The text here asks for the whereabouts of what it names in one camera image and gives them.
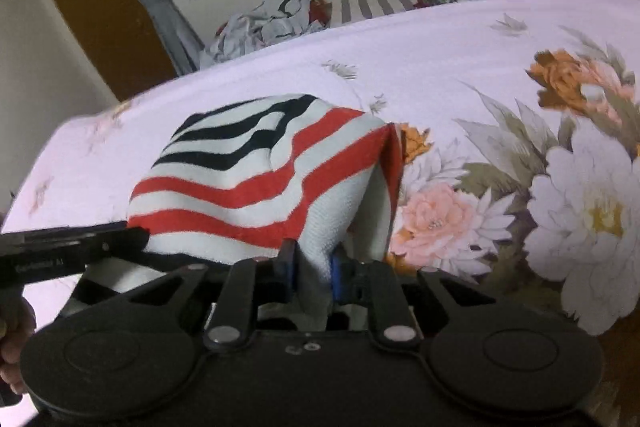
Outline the person's left hand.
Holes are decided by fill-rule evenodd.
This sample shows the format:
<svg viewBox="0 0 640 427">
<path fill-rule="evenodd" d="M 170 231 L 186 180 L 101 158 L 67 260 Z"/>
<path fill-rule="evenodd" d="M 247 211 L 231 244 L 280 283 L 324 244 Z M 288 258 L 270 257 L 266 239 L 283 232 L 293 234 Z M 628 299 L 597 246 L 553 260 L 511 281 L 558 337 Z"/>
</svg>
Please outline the person's left hand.
<svg viewBox="0 0 640 427">
<path fill-rule="evenodd" d="M 1 381 L 16 395 L 24 395 L 26 386 L 21 373 L 22 351 L 37 327 L 32 305 L 21 297 L 6 311 L 1 306 Z"/>
</svg>

